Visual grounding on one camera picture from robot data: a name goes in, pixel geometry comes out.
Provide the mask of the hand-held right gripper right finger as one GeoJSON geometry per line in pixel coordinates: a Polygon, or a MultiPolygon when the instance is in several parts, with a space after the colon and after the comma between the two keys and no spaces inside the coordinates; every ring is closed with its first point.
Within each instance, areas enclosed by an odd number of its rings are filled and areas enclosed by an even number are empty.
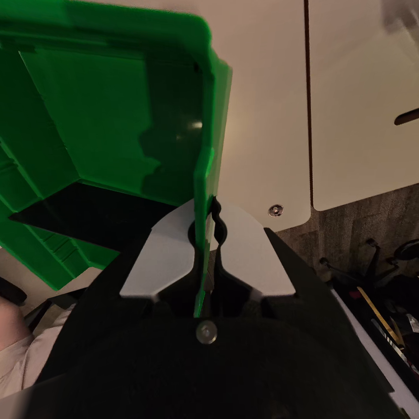
{"type": "Polygon", "coordinates": [[[211,294],[215,312],[242,312],[249,301],[296,294],[261,223],[217,197],[211,215],[218,243],[211,294]]]}

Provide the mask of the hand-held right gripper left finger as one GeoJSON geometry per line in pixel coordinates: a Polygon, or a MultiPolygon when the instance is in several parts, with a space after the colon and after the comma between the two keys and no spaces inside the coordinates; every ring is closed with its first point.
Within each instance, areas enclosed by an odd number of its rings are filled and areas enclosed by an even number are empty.
{"type": "Polygon", "coordinates": [[[122,298],[162,301],[173,312],[194,312],[197,266],[188,235],[194,221],[191,199],[152,227],[120,290],[122,298]]]}

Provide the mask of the green plastic bin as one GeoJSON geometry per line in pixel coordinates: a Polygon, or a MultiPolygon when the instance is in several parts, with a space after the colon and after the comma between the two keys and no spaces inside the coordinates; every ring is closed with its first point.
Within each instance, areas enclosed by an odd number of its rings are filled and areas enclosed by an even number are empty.
{"type": "Polygon", "coordinates": [[[232,69],[194,13],[1,1],[1,247],[54,290],[191,203],[202,312],[232,69]]]}

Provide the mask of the black office chair base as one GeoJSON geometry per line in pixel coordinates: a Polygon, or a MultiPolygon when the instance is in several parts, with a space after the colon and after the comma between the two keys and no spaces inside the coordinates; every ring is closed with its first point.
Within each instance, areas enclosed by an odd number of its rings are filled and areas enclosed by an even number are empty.
{"type": "Polygon", "coordinates": [[[332,266],[325,257],[321,258],[319,263],[332,273],[333,280],[336,280],[336,282],[344,286],[350,288],[361,287],[364,290],[375,290],[384,287],[392,280],[392,274],[395,274],[400,269],[399,262],[418,259],[419,240],[413,239],[400,245],[395,250],[393,256],[386,259],[386,262],[391,265],[390,269],[378,273],[381,247],[373,238],[369,238],[365,243],[374,248],[374,255],[364,274],[355,271],[345,272],[332,266]]]}

